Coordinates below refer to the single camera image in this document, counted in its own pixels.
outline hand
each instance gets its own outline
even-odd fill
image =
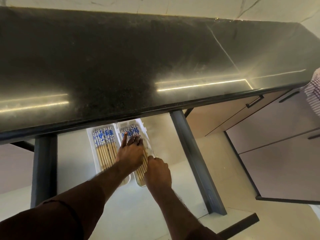
[[[115,161],[121,163],[125,173],[129,175],[142,165],[143,139],[139,136],[132,136],[127,143],[127,137],[126,132]]]
[[[148,157],[148,168],[144,174],[144,179],[155,201],[161,197],[163,191],[171,188],[172,185],[168,164],[158,157]]]

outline person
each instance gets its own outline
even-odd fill
[[[113,166],[66,192],[0,222],[0,239],[84,239],[92,234],[105,203],[130,173],[142,165],[143,139],[127,133]],[[158,203],[171,238],[221,239],[204,227],[171,188],[171,173],[160,158],[148,157],[146,186]]]

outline beige floor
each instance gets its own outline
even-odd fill
[[[309,205],[255,200],[255,191],[224,133],[196,141],[224,206],[256,212],[260,219],[232,239],[320,239],[320,221]]]

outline cabinet door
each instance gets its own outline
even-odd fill
[[[246,107],[246,104],[250,104],[258,98],[259,96],[246,97],[194,108],[186,118],[193,136],[195,138],[206,136],[239,110]]]
[[[253,105],[250,108],[244,107],[239,112],[237,112],[235,115],[233,115],[231,118],[226,120],[222,125],[215,128],[213,131],[211,131],[209,135],[212,135],[214,133],[223,132],[228,129],[230,129],[232,126],[236,125],[238,122],[244,120],[251,114],[257,112],[262,107],[266,106],[267,104],[271,103],[272,101],[279,98],[281,95],[284,95],[288,90],[286,91],[279,91],[279,92],[272,92],[264,94],[264,99],[259,101],[257,104]]]
[[[320,118],[306,98],[303,91],[293,90],[228,129],[226,132],[237,152],[319,128]]]
[[[262,197],[320,201],[319,155],[320,129],[240,157]]]

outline white plastic container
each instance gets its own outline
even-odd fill
[[[90,145],[91,145],[91,150],[92,150],[92,154],[93,154],[93,160],[94,160],[94,165],[96,168],[96,172],[97,174],[103,171],[103,168],[100,166],[99,163],[99,158],[97,155],[97,150],[96,150],[96,144],[94,142],[94,137],[93,137],[93,133],[95,130],[97,129],[102,129],[105,127],[110,127],[113,131],[114,134],[114,141],[115,141],[115,145],[116,145],[116,151],[118,152],[120,145],[121,145],[121,140],[119,138],[119,132],[117,130],[117,125],[115,123],[113,124],[108,124],[108,125],[101,125],[101,126],[97,126],[97,127],[92,127],[92,128],[88,128],[87,129],[87,133],[88,133],[88,137],[89,137],[89,141],[90,141]],[[131,175],[127,176],[122,183],[120,184],[120,186],[125,185],[127,183],[129,183],[131,180]]]
[[[118,122],[117,125],[116,125],[116,131],[118,132],[119,140],[122,141],[122,138],[124,136],[121,133],[122,129],[124,129],[126,127],[127,128],[131,128],[131,125],[135,125],[135,126],[138,127],[139,134],[143,139],[143,146],[145,148],[147,156],[151,155],[153,157],[156,157],[154,152],[153,152],[153,150],[152,150],[152,148],[151,148],[151,145],[150,145],[150,140],[149,140],[149,137],[147,135],[147,129],[143,126],[143,123],[142,123],[141,119],[134,119],[134,120],[127,120],[127,121],[123,121],[123,122]],[[138,175],[137,175],[137,171],[134,171],[133,175],[134,175],[134,178],[135,178],[137,184],[140,187],[146,186],[145,182],[140,182],[140,180],[138,178]]]

